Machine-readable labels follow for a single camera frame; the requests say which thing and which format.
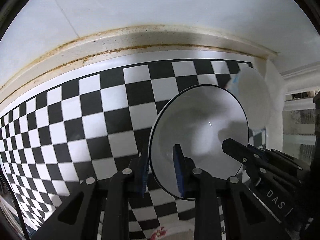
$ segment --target black square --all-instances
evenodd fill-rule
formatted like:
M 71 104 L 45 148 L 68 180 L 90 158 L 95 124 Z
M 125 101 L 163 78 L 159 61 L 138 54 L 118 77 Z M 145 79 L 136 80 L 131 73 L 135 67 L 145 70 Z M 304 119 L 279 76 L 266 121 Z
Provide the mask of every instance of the black square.
M 125 84 L 129 106 L 155 101 L 151 80 Z
M 51 179 L 63 180 L 59 170 L 59 166 L 57 164 L 47 164 L 46 166 Z
M 38 202 L 38 203 L 39 203 L 40 207 L 42 208 L 42 210 L 43 210 L 44 212 L 49 212 L 49 209 L 47 208 L 47 206 L 46 206 L 45 204 L 43 204 L 43 203 L 41 203 L 41 202 Z
M 108 134 L 132 130 L 129 108 L 104 113 Z
M 158 182 L 156 182 L 155 177 L 153 176 L 152 173 L 148 174 L 148 190 L 155 190 L 155 189 L 159 189 L 161 188 L 158 184 Z
M 129 232 L 129 239 L 146 239 L 146 236 L 142 231 Z
M 18 150 L 21 163 L 27 163 L 26 156 L 24 155 L 24 150 Z
M 82 125 L 82 119 L 72 119 L 64 122 L 68 141 L 75 141 L 84 139 L 84 131 Z
M 70 194 L 72 194 L 80 186 L 80 182 L 78 182 L 78 181 L 65 181 L 65 184 L 67 185 L 67 188 L 68 188 Z
M 73 163 L 79 180 L 86 180 L 89 177 L 96 178 L 92 162 Z
M 5 152 L 0 152 L 0 155 L 1 155 L 2 163 L 7 163 L 8 160 L 7 160 L 7 155 L 5 154 Z
M 123 68 L 111 68 L 100 72 L 101 89 L 124 84 Z
M 68 144 L 66 143 L 55 144 L 53 148 L 54 148 L 54 152 L 56 154 L 58 163 L 71 162 Z
M 138 152 L 141 152 L 144 146 L 148 147 L 150 132 L 151 132 L 151 127 L 133 131 Z
M 23 142 L 23 147 L 24 148 L 30 148 L 30 141 L 29 141 L 29 134 L 28 132 L 24 132 L 21 134 L 22 137 L 22 142 Z
M 42 92 L 36 96 L 36 109 L 47 106 L 47 92 Z
M 27 114 L 27 120 L 28 120 L 28 129 L 33 130 L 37 128 L 37 122 L 36 122 L 36 112 L 32 112 L 30 114 Z
M 39 193 L 40 193 L 40 195 L 41 195 L 41 197 L 42 197 L 42 199 L 43 199 L 44 203 L 46 203 L 46 204 L 49 204 L 49 205 L 52 205 L 52 206 L 53 206 L 53 204 L 52 204 L 52 202 L 51 202 L 51 200 L 50 200 L 50 198 L 49 198 L 48 194 L 46 194 L 46 193 L 42 193 L 42 192 L 39 192 Z
M 196 208 L 192 208 L 181 213 L 178 213 L 179 220 L 189 220 L 196 216 Z
M 193 60 L 197 75 L 213 74 L 213 68 L 209 59 L 195 59 Z
M 92 160 L 112 157 L 108 136 L 87 139 Z
M 33 189 L 33 190 L 35 190 L 35 191 L 38 191 L 38 189 L 37 189 L 37 187 L 36 187 L 36 184 L 35 184 L 35 182 L 33 181 L 33 179 L 27 178 L 27 181 L 28 181 L 31 189 Z
M 61 102 L 48 106 L 49 124 L 62 122 Z
M 262 145 L 262 134 L 258 133 L 253 137 L 253 146 L 259 147 Z
M 22 165 L 20 163 L 17 163 L 18 171 L 20 173 L 20 176 L 25 176 Z
M 170 100 L 164 100 L 164 101 L 158 101 L 156 102 L 156 109 L 157 109 L 157 114 L 160 113 L 162 108 L 169 102 Z
M 17 143 L 16 143 L 16 138 L 15 138 L 15 136 L 10 137 L 10 140 L 11 140 L 12 149 L 13 149 L 13 150 L 16 150 L 16 149 L 17 149 Z
M 44 163 L 42 151 L 40 147 L 32 148 L 32 153 L 36 163 Z
M 164 217 L 167 215 L 171 215 L 174 213 L 178 213 L 177 211 L 177 206 L 175 202 L 170 202 L 167 204 L 159 205 L 159 206 L 154 206 L 157 217 Z
M 146 221 L 139 221 L 138 223 L 142 230 L 156 229 L 160 225 L 157 218 Z
M 62 100 L 79 96 L 79 80 L 73 79 L 62 84 Z
M 240 71 L 238 62 L 234 60 L 227 60 L 227 65 L 228 65 L 230 74 L 237 74 Z
M 129 203 L 132 209 L 153 206 L 149 192 L 146 192 L 143 198 L 129 198 Z
M 13 125 L 14 125 L 14 133 L 15 133 L 15 134 L 21 133 L 21 131 L 20 131 L 19 119 L 14 120 L 14 121 L 13 121 Z
M 139 158 L 139 154 L 114 158 L 117 170 L 122 171 L 123 169 L 128 168 L 130 161 L 134 158 Z
M 151 79 L 174 77 L 172 63 L 169 60 L 148 63 Z
M 32 177 L 36 178 L 36 179 L 40 179 L 36 165 L 35 164 L 28 164 L 28 166 L 29 166 Z
M 80 95 L 80 102 L 83 116 L 103 112 L 100 90 Z
M 53 186 L 51 180 L 42 180 L 42 182 L 43 182 L 43 185 L 48 193 L 57 195 L 57 192 L 54 189 L 54 186 Z
M 51 136 L 49 131 L 49 126 L 41 127 L 38 129 L 39 132 L 39 138 L 40 138 L 40 144 L 43 145 L 49 145 L 51 144 Z
M 185 90 L 188 87 L 192 87 L 194 85 L 199 84 L 198 78 L 196 75 L 176 77 L 176 81 L 177 81 L 179 92 Z
M 221 88 L 225 88 L 226 84 L 230 80 L 230 74 L 216 74 L 218 85 Z
M 19 117 L 26 115 L 26 103 L 23 102 L 19 105 Z

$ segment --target checkerboard backdrop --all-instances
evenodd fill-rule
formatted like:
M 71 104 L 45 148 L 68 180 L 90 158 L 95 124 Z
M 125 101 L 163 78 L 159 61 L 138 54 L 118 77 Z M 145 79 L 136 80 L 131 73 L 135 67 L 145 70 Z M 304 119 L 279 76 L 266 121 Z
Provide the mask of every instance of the checkerboard backdrop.
M 252 65 L 181 59 L 121 66 L 39 91 L 9 111 L 0 118 L 1 161 L 29 218 L 41 226 L 87 177 L 126 168 L 176 94 L 196 84 L 225 87 L 243 67 Z M 265 147 L 265 130 L 250 131 L 249 143 Z M 242 170 L 238 176 L 249 178 Z M 164 223 L 194 221 L 195 202 L 168 195 L 152 174 L 145 197 L 129 203 L 131 239 L 149 238 Z

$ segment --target white wall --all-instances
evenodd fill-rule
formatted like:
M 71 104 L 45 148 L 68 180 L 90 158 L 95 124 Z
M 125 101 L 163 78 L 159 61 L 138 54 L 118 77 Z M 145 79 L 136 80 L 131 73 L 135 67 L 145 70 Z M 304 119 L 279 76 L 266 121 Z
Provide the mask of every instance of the white wall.
M 31 0 L 0 42 L 0 86 L 68 41 L 144 24 L 235 34 L 279 52 L 279 72 L 320 60 L 320 37 L 293 0 Z

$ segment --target white square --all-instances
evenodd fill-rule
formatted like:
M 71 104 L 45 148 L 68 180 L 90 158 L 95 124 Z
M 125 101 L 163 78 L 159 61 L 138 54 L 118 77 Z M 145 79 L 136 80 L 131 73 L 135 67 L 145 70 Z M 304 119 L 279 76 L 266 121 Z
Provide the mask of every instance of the white square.
M 166 193 L 162 188 L 151 190 L 149 194 L 154 206 L 174 202 L 174 197 Z
M 52 180 L 52 184 L 58 195 L 69 196 L 70 192 L 67 188 L 67 185 L 62 180 Z
M 82 123 L 86 139 L 108 135 L 103 113 L 83 116 Z
M 24 155 L 26 157 L 26 160 L 27 160 L 28 164 L 36 164 L 31 148 L 25 148 L 24 149 Z
M 153 79 L 151 84 L 156 102 L 171 99 L 179 93 L 175 77 Z
M 22 163 L 21 166 L 22 166 L 24 175 L 25 175 L 27 178 L 32 178 L 31 171 L 30 171 L 30 169 L 29 169 L 28 164 Z
M 64 121 L 81 117 L 80 96 L 63 100 L 61 102 L 61 109 Z
M 40 138 L 39 138 L 38 129 L 30 130 L 30 131 L 28 132 L 28 134 L 29 134 L 30 146 L 31 146 L 32 148 L 34 148 L 34 147 L 40 147 L 41 144 L 40 144 Z
M 22 150 L 24 147 L 23 147 L 23 141 L 22 141 L 21 133 L 17 134 L 15 136 L 15 138 L 16 138 L 17 149 L 18 150 Z
M 176 77 L 197 74 L 193 61 L 176 61 L 172 62 L 172 66 Z
M 215 74 L 197 75 L 199 84 L 212 84 L 218 85 L 217 77 Z
M 229 74 L 229 69 L 226 61 L 211 61 L 215 74 Z
M 178 213 L 174 213 L 168 216 L 159 217 L 158 220 L 160 225 L 163 226 L 164 224 L 170 224 L 170 223 L 179 221 L 179 216 L 178 216 Z
M 18 170 L 18 166 L 17 166 L 17 164 L 16 164 L 16 163 L 12 163 L 11 165 L 12 165 L 12 168 L 13 168 L 14 174 L 16 174 L 16 175 L 20 175 L 20 172 L 19 172 L 19 170 Z
M 20 132 L 21 133 L 28 131 L 28 121 L 27 121 L 26 115 L 19 118 L 19 124 L 20 124 Z
M 104 88 L 100 93 L 104 112 L 128 107 L 125 85 Z
M 47 166 L 43 163 L 37 163 L 36 168 L 38 170 L 40 179 L 45 179 L 45 180 L 51 180 L 51 177 L 49 175 Z
M 33 179 L 33 181 L 34 181 L 36 188 L 39 192 L 47 193 L 47 190 L 45 189 L 41 179 Z
M 45 164 L 56 164 L 57 157 L 52 145 L 41 146 L 42 157 Z
M 113 158 L 92 160 L 92 165 L 96 172 L 97 179 L 111 178 L 118 172 Z
M 137 221 L 145 221 L 157 218 L 156 211 L 153 206 L 132 209 L 132 212 L 134 213 Z
M 61 87 L 57 87 L 47 92 L 47 105 L 58 103 L 62 100 Z
M 89 162 L 91 161 L 88 145 L 86 140 L 68 142 L 72 162 Z
M 65 181 L 79 181 L 73 163 L 58 163 L 62 178 Z
M 10 134 L 10 136 L 14 136 L 15 135 L 14 123 L 13 122 L 9 123 L 9 134 Z
M 63 122 L 50 124 L 49 130 L 52 144 L 67 142 L 66 130 Z
M 20 178 L 21 178 L 21 180 L 22 180 L 22 182 L 23 182 L 23 186 L 24 186 L 25 188 L 31 189 L 27 178 L 26 178 L 25 176 L 20 176 Z
M 6 114 L 4 116 L 4 125 L 7 125 L 9 123 L 9 114 Z
M 155 102 L 130 106 L 129 111 L 134 130 L 152 127 L 158 116 Z
M 177 199 L 176 206 L 178 212 L 183 212 L 196 207 L 196 202 L 192 200 Z
M 133 131 L 110 134 L 108 138 L 113 157 L 138 153 Z
M 43 107 L 41 109 L 36 110 L 36 122 L 37 122 L 37 128 L 49 125 L 49 116 L 48 116 L 47 107 Z
M 148 65 L 124 68 L 123 74 L 126 84 L 150 80 Z
M 30 114 L 36 110 L 36 98 L 32 98 L 26 103 L 26 113 Z
M 139 223 L 137 221 L 130 221 L 129 222 L 129 232 L 138 232 L 142 231 Z
M 79 80 L 80 95 L 100 90 L 100 75 L 82 78 Z
M 13 120 L 17 120 L 20 116 L 20 111 L 19 111 L 20 107 L 18 106 L 17 108 L 15 108 L 13 110 Z

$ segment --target metal screw head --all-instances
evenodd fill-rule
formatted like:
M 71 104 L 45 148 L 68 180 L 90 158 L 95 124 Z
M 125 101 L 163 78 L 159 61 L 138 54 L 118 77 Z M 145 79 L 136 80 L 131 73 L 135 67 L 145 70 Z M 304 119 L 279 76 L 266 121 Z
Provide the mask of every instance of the metal screw head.
M 237 177 L 234 177 L 234 176 L 230 177 L 229 180 L 230 180 L 231 183 L 234 183 L 234 184 L 239 182 L 239 179 Z
M 126 169 L 123 169 L 123 170 L 122 170 L 122 173 L 123 173 L 124 175 L 129 175 L 129 174 L 131 174 L 131 172 L 132 172 L 132 170 L 131 170 L 130 168 L 126 168 Z
M 201 170 L 200 168 L 194 168 L 194 169 L 192 170 L 192 173 L 193 173 L 193 174 L 201 174 L 201 172 L 202 172 L 202 170 Z
M 92 184 L 92 183 L 94 183 L 95 181 L 96 181 L 96 179 L 93 178 L 93 177 L 89 177 L 89 178 L 87 178 L 87 179 L 85 180 L 86 184 Z

